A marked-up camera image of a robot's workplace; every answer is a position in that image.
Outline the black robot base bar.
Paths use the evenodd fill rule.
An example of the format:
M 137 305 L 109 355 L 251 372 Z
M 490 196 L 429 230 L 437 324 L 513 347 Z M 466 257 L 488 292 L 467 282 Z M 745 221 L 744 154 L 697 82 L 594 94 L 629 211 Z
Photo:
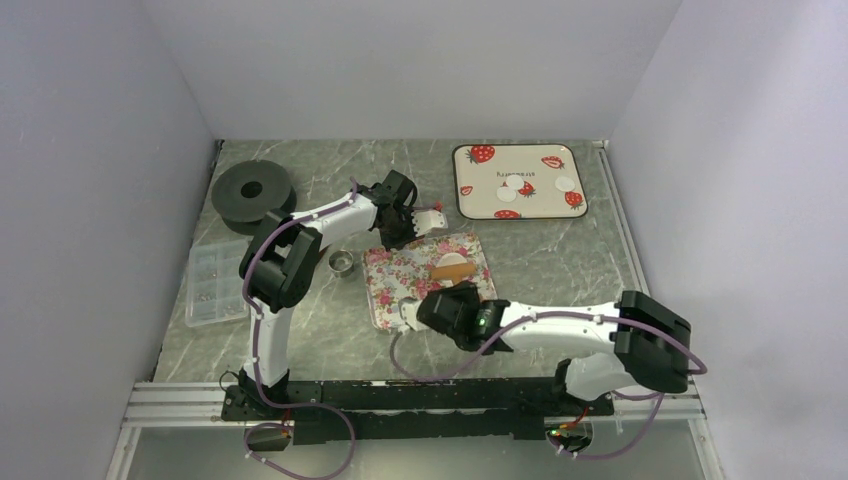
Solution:
M 289 420 L 297 445 L 329 441 L 508 436 L 542 440 L 556 424 L 614 412 L 609 395 L 579 400 L 550 378 L 291 381 L 260 401 L 247 381 L 227 386 L 225 422 Z

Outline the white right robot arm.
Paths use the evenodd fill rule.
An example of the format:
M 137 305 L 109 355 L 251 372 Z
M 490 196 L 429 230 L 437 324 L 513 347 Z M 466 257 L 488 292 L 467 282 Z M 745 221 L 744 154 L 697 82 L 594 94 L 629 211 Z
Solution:
M 403 312 L 478 356 L 560 350 L 565 362 L 550 392 L 564 415 L 622 388 L 684 393 L 695 362 L 691 324 L 641 291 L 593 306 L 550 307 L 484 300 L 474 283 L 463 281 L 429 292 Z

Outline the wooden rolling pin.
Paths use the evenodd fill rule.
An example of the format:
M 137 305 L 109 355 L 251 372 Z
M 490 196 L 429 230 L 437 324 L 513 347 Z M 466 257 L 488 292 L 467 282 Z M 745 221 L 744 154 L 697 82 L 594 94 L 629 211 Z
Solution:
M 476 273 L 476 265 L 470 262 L 457 263 L 435 267 L 430 271 L 430 277 L 437 282 L 451 282 L 456 285 L 472 277 Z

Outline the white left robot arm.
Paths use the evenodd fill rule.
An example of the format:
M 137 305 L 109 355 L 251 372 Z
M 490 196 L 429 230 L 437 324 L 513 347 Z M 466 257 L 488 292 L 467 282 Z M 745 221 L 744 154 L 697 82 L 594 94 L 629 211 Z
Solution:
M 353 184 L 349 192 L 324 206 L 265 214 L 239 271 L 251 327 L 238 384 L 251 389 L 247 404 L 258 417 L 272 420 L 286 409 L 291 319 L 311 287 L 322 253 L 338 241 L 373 230 L 387 250 L 419 239 L 414 226 L 417 194 L 411 179 L 392 170 L 372 186 Z

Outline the floral print tray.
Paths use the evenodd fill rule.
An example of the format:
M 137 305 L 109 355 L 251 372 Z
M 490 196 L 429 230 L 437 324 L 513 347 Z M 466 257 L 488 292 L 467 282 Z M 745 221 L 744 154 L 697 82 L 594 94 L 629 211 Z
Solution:
M 451 282 L 437 282 L 430 271 L 445 254 L 455 252 L 476 265 L 476 273 L 466 280 L 476 284 L 484 300 L 497 296 L 483 247 L 474 233 L 454 233 L 425 238 L 402 250 L 375 247 L 362 254 L 367 299 L 371 322 L 378 330 L 395 330 L 406 326 L 399 314 L 399 301 L 405 297 L 422 300 L 427 293 L 449 287 Z

